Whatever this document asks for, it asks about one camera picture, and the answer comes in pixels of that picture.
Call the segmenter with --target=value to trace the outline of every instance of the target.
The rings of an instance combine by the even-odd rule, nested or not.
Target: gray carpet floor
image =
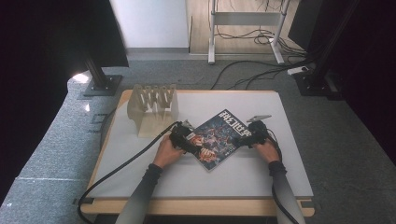
[[[104,68],[107,75],[122,75],[114,96],[81,97],[88,84],[70,79],[64,105],[1,206],[0,222],[82,223],[73,201],[85,191],[99,155],[100,118],[116,107],[122,92],[134,84],[172,83],[181,90],[208,90],[232,62],[131,60],[130,68]],[[271,68],[234,64],[222,73],[214,89],[226,90],[239,79]],[[245,87],[246,83],[235,89]],[[255,80],[248,89],[277,91],[281,97],[315,195],[316,213],[306,223],[396,223],[396,167],[346,102],[301,96],[286,71],[274,79]],[[105,219],[100,217],[97,223]],[[276,223],[264,217],[148,218],[148,223],[266,221]]]

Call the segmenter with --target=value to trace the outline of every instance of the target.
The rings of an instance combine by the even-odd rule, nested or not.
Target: long sleeve
[[[289,181],[286,178],[285,166],[281,161],[272,161],[268,164],[268,168],[270,170],[270,175],[273,177],[274,190],[279,202],[299,224],[305,224],[303,213],[297,204]],[[293,223],[278,207],[276,208],[276,216],[279,224]]]
[[[123,207],[116,224],[142,224],[149,208],[152,192],[163,169],[150,164],[137,188]]]

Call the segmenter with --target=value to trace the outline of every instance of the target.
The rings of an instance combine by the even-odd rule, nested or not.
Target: magazine
[[[197,127],[187,139],[193,145],[202,147],[194,156],[207,171],[211,171],[240,147],[236,143],[237,138],[250,135],[248,127],[224,109]]]

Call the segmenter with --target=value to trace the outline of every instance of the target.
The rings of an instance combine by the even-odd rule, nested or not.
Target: wooden floor
[[[219,0],[217,11],[228,12],[271,12],[279,11],[282,0]],[[288,45],[298,48],[291,40],[288,39],[288,33],[295,11],[300,0],[290,0],[288,14],[283,24],[281,37],[285,39]],[[208,41],[210,37],[210,0],[187,0],[187,12],[191,25],[190,35],[190,53],[191,54],[207,54]],[[233,38],[225,39],[226,35],[246,35],[253,32],[250,37],[259,34],[259,26],[218,26],[215,30],[216,54],[255,54],[255,53],[273,53],[270,45],[260,45],[254,42],[253,38],[242,39]],[[276,31],[276,27],[262,26],[262,30],[271,33]],[[267,42],[265,38],[261,38],[261,42]]]

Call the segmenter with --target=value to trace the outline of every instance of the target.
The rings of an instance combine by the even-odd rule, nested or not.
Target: black stand base
[[[293,75],[302,96],[326,96],[329,100],[343,100],[341,92],[337,90],[330,76],[326,76],[322,85],[312,85],[312,75],[300,73]]]
[[[95,85],[93,79],[84,92],[84,96],[113,96],[116,93],[117,87],[122,79],[121,75],[106,76],[106,85],[98,87]]]

